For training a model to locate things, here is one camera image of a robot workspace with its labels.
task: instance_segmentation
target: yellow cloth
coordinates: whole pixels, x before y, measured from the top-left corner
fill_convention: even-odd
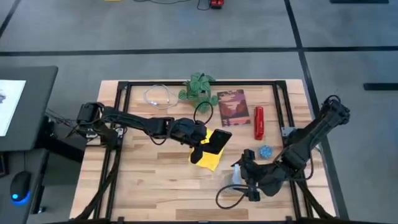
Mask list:
[[[211,135],[213,134],[213,130],[210,130],[207,128],[206,130],[206,139],[202,140],[201,143],[202,144],[206,144],[209,143],[209,139],[211,137]],[[221,155],[224,152],[224,148],[222,148],[222,150],[216,155],[213,153],[209,153],[209,152],[203,152],[203,156],[202,158],[196,163],[197,166],[200,167],[204,167],[204,168],[208,168],[209,170],[213,171],[217,168],[218,164],[220,163],[220,158]]]

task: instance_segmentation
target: wire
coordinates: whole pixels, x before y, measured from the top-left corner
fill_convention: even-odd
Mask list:
[[[201,1],[201,0],[198,0],[198,4],[197,4],[197,9],[198,9],[198,10],[201,10],[201,11],[207,11],[207,10],[209,10],[209,9],[210,9],[210,3],[209,3],[209,6],[208,6],[207,8],[204,8],[204,9],[203,9],[203,8],[199,8],[200,1]]]
[[[72,134],[75,134],[75,133],[76,133],[77,127],[79,127],[78,124],[75,125],[75,126],[72,128],[72,130],[65,136],[65,138],[69,138],[70,136],[72,136]]]
[[[156,4],[176,4],[176,3],[180,3],[180,2],[187,2],[187,1],[191,1],[191,0],[178,0],[178,1],[174,1],[174,2],[158,2],[158,1],[154,1],[154,0],[134,0],[135,2],[152,2],[152,3],[156,3]]]
[[[154,0],[133,0],[133,1],[135,1],[135,2],[147,2],[147,1],[149,1],[149,2],[152,2],[152,3],[155,3],[155,4],[166,4],[166,5],[170,5],[170,4],[180,3],[180,2],[187,2],[187,1],[191,1],[191,0],[178,0],[178,1],[174,1],[174,2],[158,2],[158,1],[154,1]],[[197,4],[197,9],[198,9],[198,10],[206,11],[206,10],[209,10],[209,9],[210,9],[210,3],[209,3],[208,8],[204,8],[204,9],[199,8],[200,3],[201,3],[201,0],[198,0],[198,4]]]
[[[157,105],[157,102],[154,102],[154,101],[152,101],[152,100],[148,100],[147,93],[148,93],[149,91],[153,90],[153,89],[156,88],[156,87],[163,87],[163,88],[166,90],[166,93],[167,93],[167,103],[170,103],[170,93],[171,93],[173,96],[175,96],[175,98],[177,99],[176,102],[175,102],[174,104],[168,105],[168,106],[158,106],[158,105]],[[165,85],[153,85],[153,86],[151,86],[148,90],[146,90],[146,91],[144,92],[144,100],[145,100],[145,102],[147,102],[148,104],[152,105],[153,107],[156,107],[156,108],[158,108],[158,109],[163,109],[163,110],[164,110],[164,109],[169,109],[169,108],[171,108],[171,107],[173,107],[173,106],[176,106],[176,105],[178,104],[179,98],[178,98],[178,96],[177,96],[175,93],[173,93],[167,86],[165,86]]]
[[[287,178],[287,180],[292,180],[292,181],[307,181],[307,180],[309,180],[309,179],[311,179],[312,178],[312,176],[313,176],[313,159],[312,159],[312,153],[310,152],[310,162],[311,162],[311,173],[310,173],[310,175],[308,176],[308,177],[304,177],[304,178],[291,178],[291,177],[288,177]]]
[[[219,189],[219,191],[216,194],[216,204],[219,208],[221,209],[231,209],[234,208],[235,206],[239,205],[239,203],[241,203],[241,201],[243,200],[244,196],[246,195],[246,192],[244,192],[242,194],[242,196],[238,199],[238,201],[236,201],[233,205],[230,206],[222,206],[220,205],[220,203],[218,202],[218,198],[220,197],[220,194],[222,193],[222,191],[229,189],[229,188],[235,188],[235,187],[244,187],[247,188],[247,190],[249,190],[249,188],[254,188],[256,190],[258,190],[259,188],[257,186],[250,186],[250,185],[246,185],[246,184],[229,184],[227,186],[222,187],[221,189]]]
[[[47,110],[48,111],[46,111],[45,114],[51,117],[57,124],[64,124],[65,126],[72,128],[73,122],[75,122],[75,120],[65,118],[50,108],[47,108]]]
[[[24,171],[26,171],[26,158],[25,158],[25,151],[24,151]]]
[[[207,103],[207,104],[210,105],[211,113],[210,113],[210,117],[207,119],[206,122],[203,123],[203,125],[206,125],[207,123],[209,123],[209,121],[210,121],[211,118],[213,117],[213,113],[214,113],[213,105],[211,105],[211,103],[210,103],[209,101],[203,101],[203,102],[199,103],[199,105],[195,108],[195,112],[193,112],[193,121],[195,122],[195,124],[197,123],[196,117],[197,117],[198,109],[199,109],[199,107],[200,107],[202,104],[205,104],[205,103]]]
[[[340,99],[340,97],[339,97],[338,95],[330,95],[330,96],[325,100],[325,102],[329,101],[330,98],[336,98],[337,101],[338,101],[339,103],[341,103],[341,99]]]
[[[149,131],[148,127],[147,127],[144,123],[142,123],[142,122],[140,122],[140,121],[137,121],[137,120],[135,120],[135,119],[129,118],[129,117],[127,117],[127,116],[120,115],[120,114],[119,114],[119,115],[116,115],[116,114],[114,114],[114,115],[109,115],[109,116],[106,116],[106,117],[104,117],[104,118],[102,118],[102,119],[109,118],[109,117],[112,117],[112,116],[115,116],[116,119],[118,119],[118,118],[130,119],[130,120],[133,120],[134,122],[139,123],[139,124],[142,125],[142,127],[143,127],[142,130],[149,136],[149,139],[150,139],[155,145],[157,145],[157,146],[161,146],[161,145],[163,145],[163,144],[166,142],[166,140],[167,140],[167,139],[170,137],[170,135],[171,135],[171,130],[172,130],[173,126],[175,125],[175,124],[172,124],[172,126],[171,126],[170,129],[169,129],[169,131],[167,132],[166,138],[164,138],[162,142],[155,142],[152,133]]]

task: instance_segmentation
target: floor tile line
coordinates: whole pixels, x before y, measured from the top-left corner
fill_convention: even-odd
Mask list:
[[[21,3],[22,0],[15,0],[14,3],[12,3],[11,9],[8,12],[4,22],[1,24],[0,27],[0,39],[4,33],[4,31],[6,30],[8,24],[10,23],[10,20],[12,18],[12,16],[14,15],[15,11],[17,10],[17,7],[19,5],[19,3]]]
[[[312,82],[308,62],[305,57],[305,51],[304,51],[303,43],[301,40],[299,27],[298,27],[296,19],[294,17],[294,13],[293,13],[293,9],[292,9],[290,0],[284,0],[284,2],[285,2],[287,14],[289,16],[290,25],[292,26],[292,31],[293,31],[294,39],[296,42],[296,46],[298,48],[298,57],[300,60],[300,64],[302,66],[304,80],[305,80],[305,83],[307,84],[307,90],[308,90],[308,94],[310,97],[312,110],[316,116],[319,113],[320,109],[319,109],[317,95],[315,92],[315,87]],[[348,211],[347,211],[346,204],[344,201],[343,193],[341,191],[341,186],[340,186],[340,182],[338,180],[335,163],[333,160],[333,156],[331,154],[331,149],[330,149],[330,145],[329,145],[327,138],[325,138],[322,141],[322,150],[323,150],[322,151],[323,157],[324,157],[325,163],[326,163],[326,170],[328,172],[328,180],[329,180],[329,183],[330,183],[331,189],[332,189],[331,193],[335,200],[336,213],[340,218],[348,219],[349,218]]]
[[[356,47],[213,47],[186,49],[126,49],[126,50],[45,50],[0,51],[0,57],[90,56],[141,54],[224,54],[224,53],[286,53],[286,52],[383,52],[398,51],[398,46]]]

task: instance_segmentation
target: blue toy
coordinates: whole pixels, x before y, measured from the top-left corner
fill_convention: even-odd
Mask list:
[[[259,148],[259,154],[263,159],[269,159],[272,156],[272,148],[265,145]]]

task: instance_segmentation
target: green plant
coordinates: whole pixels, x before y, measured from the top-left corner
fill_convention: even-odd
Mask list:
[[[187,80],[183,84],[187,86],[187,90],[180,90],[178,98],[180,100],[189,100],[194,102],[193,106],[196,108],[200,103],[207,101],[212,105],[217,105],[218,97],[211,95],[210,82],[216,81],[213,77],[205,75],[204,73],[196,72],[191,75],[191,80]],[[198,111],[206,113],[210,109],[207,103],[202,104]]]

